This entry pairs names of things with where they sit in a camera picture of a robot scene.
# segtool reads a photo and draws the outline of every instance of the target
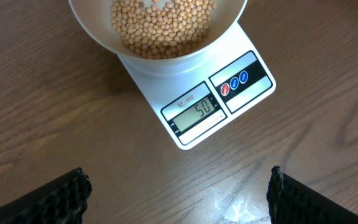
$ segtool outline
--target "digital kitchen scale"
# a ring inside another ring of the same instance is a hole
[[[125,57],[120,59],[169,135],[185,150],[276,88],[262,57],[236,22],[198,58],[171,65],[169,70],[177,74],[164,77],[164,67],[148,69]]]

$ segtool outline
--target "round button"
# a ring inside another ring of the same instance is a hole
[[[229,84],[227,84],[227,83],[223,84],[221,87],[222,96],[227,96],[227,94],[229,94],[229,91],[230,91]]]
[[[230,88],[232,90],[235,90],[239,86],[239,79],[237,77],[233,77],[230,80]]]
[[[240,73],[239,78],[240,78],[240,83],[241,83],[241,84],[246,83],[247,80],[248,80],[248,72],[242,71],[242,72]]]

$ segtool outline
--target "white bowl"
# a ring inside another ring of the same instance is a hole
[[[169,66],[194,59],[220,38],[233,23],[237,22],[247,0],[214,0],[218,8],[212,11],[213,20],[209,23],[209,35],[200,44],[199,49],[182,57],[151,60],[139,57],[124,46],[121,36],[111,25],[112,0],[68,0],[75,17],[92,38],[108,50],[125,57],[134,63],[148,66]],[[145,7],[151,6],[151,0],[144,0]],[[158,8],[162,9],[168,0],[159,0]]]

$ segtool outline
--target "wooden table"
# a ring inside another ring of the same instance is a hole
[[[270,223],[274,165],[358,214],[358,1],[250,0],[276,92],[179,150],[67,1],[0,0],[0,206],[82,167],[85,223]]]

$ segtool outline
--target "blue button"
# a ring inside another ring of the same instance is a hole
[[[237,77],[233,77],[230,80],[230,88],[232,90],[235,90],[239,86],[239,79]]]
[[[242,72],[240,73],[240,83],[241,83],[241,84],[244,84],[244,83],[247,82],[247,80],[248,80],[248,72],[242,71]]]

